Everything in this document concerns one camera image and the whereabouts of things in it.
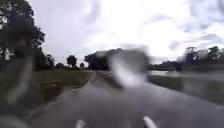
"asphalt road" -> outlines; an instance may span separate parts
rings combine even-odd
[[[224,108],[173,90],[147,84],[122,88],[111,75],[96,73],[79,92],[68,90],[60,102],[33,118],[33,128],[144,128],[150,117],[158,128],[223,128]]]

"wet windshield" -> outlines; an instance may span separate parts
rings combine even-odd
[[[221,128],[223,0],[0,0],[0,127]]]

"road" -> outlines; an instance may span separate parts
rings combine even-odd
[[[143,128],[149,116],[158,128],[223,128],[224,108],[153,84],[122,88],[111,75],[97,72],[79,91],[68,90],[60,102],[33,118],[33,128]]]

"field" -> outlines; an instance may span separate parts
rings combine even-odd
[[[165,88],[224,105],[223,82],[166,76],[150,76],[149,81]]]

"cloudy sky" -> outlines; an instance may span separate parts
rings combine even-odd
[[[145,47],[174,60],[188,46],[224,42],[222,0],[29,0],[46,33],[44,52],[65,63],[97,50]]]

